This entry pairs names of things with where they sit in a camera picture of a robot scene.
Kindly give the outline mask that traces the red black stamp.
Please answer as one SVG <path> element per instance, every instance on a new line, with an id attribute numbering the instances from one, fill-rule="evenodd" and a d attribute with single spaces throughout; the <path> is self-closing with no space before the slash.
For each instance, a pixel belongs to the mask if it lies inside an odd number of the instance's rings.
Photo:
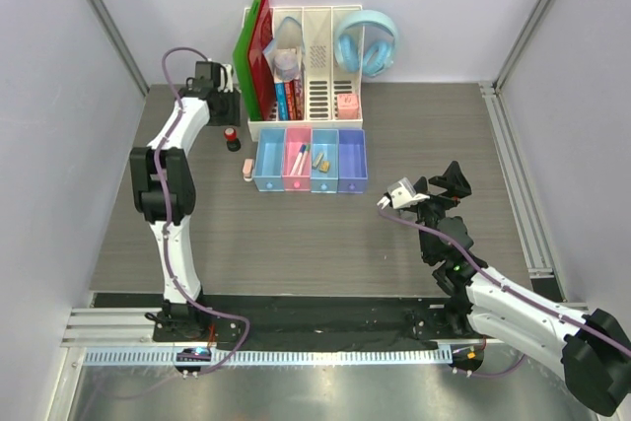
<path id="1" fill-rule="evenodd" d="M 234 127 L 227 127 L 224 129 L 224 137 L 226 139 L 226 146 L 231 152 L 238 152 L 242 147 L 241 141 L 238 137 L 237 130 Z"/>

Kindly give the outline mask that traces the green red folder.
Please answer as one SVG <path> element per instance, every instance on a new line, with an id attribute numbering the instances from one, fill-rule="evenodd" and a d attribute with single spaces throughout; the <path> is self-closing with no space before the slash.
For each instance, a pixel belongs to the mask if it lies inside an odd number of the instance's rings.
<path id="1" fill-rule="evenodd" d="M 264 54 L 272 40 L 269 0 L 252 0 L 233 50 L 234 68 L 250 121 L 267 121 L 276 104 L 274 80 Z"/>

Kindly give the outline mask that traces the light blue drawer bin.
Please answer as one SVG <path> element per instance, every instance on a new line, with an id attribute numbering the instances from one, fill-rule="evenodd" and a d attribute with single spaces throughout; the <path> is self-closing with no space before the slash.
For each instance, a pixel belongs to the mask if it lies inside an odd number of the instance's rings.
<path id="1" fill-rule="evenodd" d="M 282 192 L 285 153 L 284 128 L 260 131 L 253 180 L 260 192 Z"/>

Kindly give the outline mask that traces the pink drawer bin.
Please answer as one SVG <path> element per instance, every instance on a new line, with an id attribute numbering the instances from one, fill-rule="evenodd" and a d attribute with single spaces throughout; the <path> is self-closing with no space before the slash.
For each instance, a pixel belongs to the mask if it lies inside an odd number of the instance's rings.
<path id="1" fill-rule="evenodd" d="M 290 169 L 302 144 L 312 145 L 312 131 L 309 128 L 287 128 L 282 169 L 282 180 L 286 191 L 308 192 L 311 190 L 311 148 L 305 161 L 303 173 L 290 175 Z"/>

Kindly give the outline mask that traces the purple drawer bin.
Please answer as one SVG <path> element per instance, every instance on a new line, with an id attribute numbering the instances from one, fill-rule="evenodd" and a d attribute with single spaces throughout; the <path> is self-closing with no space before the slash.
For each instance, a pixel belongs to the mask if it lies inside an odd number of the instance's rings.
<path id="1" fill-rule="evenodd" d="M 365 132 L 340 129 L 338 144 L 338 193 L 364 193 L 368 186 Z"/>

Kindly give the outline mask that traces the blue white marker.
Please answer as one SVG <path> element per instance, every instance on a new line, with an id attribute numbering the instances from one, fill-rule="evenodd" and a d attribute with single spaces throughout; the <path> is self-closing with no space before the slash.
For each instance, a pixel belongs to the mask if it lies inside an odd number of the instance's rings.
<path id="1" fill-rule="evenodd" d="M 295 158 L 295 161 L 292 165 L 292 168 L 290 169 L 290 175 L 297 175 L 301 166 L 301 162 L 304 158 L 305 152 L 307 150 L 307 145 L 306 144 L 302 144 L 298 154 Z"/>

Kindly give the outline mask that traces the green white marker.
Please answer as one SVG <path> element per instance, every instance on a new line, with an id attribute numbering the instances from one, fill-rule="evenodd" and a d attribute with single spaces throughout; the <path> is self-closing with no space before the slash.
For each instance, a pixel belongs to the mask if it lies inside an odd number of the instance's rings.
<path id="1" fill-rule="evenodd" d="M 296 169 L 295 169 L 295 175 L 301 175 L 303 173 L 305 161 L 306 161 L 307 156 L 309 154 L 310 148 L 311 148 L 311 146 L 309 144 L 306 144 L 302 148 L 300 156 L 298 157 L 298 164 L 297 164 Z"/>

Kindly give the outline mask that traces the beige long eraser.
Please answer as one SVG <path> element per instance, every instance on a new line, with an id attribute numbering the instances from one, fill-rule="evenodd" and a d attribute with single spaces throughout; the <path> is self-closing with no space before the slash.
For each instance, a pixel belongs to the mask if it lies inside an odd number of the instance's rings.
<path id="1" fill-rule="evenodd" d="M 312 168 L 317 169 L 323 159 L 323 152 L 319 152 L 312 163 Z"/>

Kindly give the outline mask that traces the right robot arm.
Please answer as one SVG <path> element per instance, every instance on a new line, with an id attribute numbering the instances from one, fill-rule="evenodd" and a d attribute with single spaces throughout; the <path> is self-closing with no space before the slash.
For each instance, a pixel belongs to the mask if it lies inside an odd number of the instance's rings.
<path id="1" fill-rule="evenodd" d="M 450 333 L 501 340 L 546 366 L 571 394 L 601 416 L 613 415 L 630 392 L 630 339 L 610 313 L 582 313 L 511 281 L 476 257 L 463 219 L 450 216 L 472 192 L 458 162 L 421 176 L 413 204 L 423 262 L 449 296 Z"/>

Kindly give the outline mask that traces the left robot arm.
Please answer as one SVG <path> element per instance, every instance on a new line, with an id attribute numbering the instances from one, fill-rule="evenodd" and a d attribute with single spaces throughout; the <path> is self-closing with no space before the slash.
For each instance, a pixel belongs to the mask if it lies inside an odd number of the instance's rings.
<path id="1" fill-rule="evenodd" d="M 202 129 L 222 126 L 229 151 L 240 150 L 240 91 L 230 64 L 206 59 L 175 93 L 174 109 L 155 138 L 129 155 L 134 206 L 156 240 L 164 276 L 161 309 L 147 314 L 161 338 L 202 339 L 212 317 L 201 309 L 203 289 L 190 240 L 196 189 L 189 152 Z"/>

